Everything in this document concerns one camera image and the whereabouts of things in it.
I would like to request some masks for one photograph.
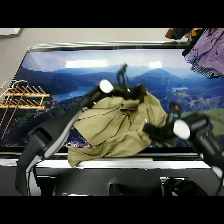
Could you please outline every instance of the floor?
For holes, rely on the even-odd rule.
[[[27,48],[32,44],[86,41],[170,41],[165,38],[167,29],[25,28],[20,37],[0,39],[0,83],[14,77]]]

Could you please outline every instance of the purple cloth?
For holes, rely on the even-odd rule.
[[[197,61],[199,66],[224,75],[224,28],[217,28],[213,33],[207,30],[202,34],[185,60],[191,64]]]

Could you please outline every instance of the landscape picture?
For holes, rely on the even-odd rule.
[[[183,116],[192,112],[209,115],[210,128],[224,146],[224,80],[209,79],[192,72],[191,65],[185,62],[181,54],[182,51],[136,49],[27,53],[15,79],[27,80],[34,86],[40,85],[51,97],[44,101],[46,111],[17,110],[6,135],[0,140],[0,146],[25,146],[29,131],[38,124],[71,110],[100,80],[108,79],[116,83],[116,72],[123,63],[128,65],[129,85],[134,87],[143,83],[160,100],[166,112],[169,111],[169,103],[174,101],[181,104]],[[78,67],[76,62],[80,60],[103,60],[106,61],[106,66]],[[68,62],[75,62],[76,66],[67,66]],[[74,128],[66,144],[75,147],[88,145]],[[189,145],[178,140],[176,146]]]

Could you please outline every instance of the patterned fabric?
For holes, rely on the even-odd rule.
[[[224,28],[206,30],[185,56],[191,70],[211,77],[224,76]]]

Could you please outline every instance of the olive green garment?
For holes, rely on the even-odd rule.
[[[121,97],[104,98],[84,111],[74,124],[91,146],[69,146],[68,162],[73,167],[91,159],[133,156],[151,144],[142,131],[144,124],[162,127],[166,117],[160,101],[149,92],[143,103]]]

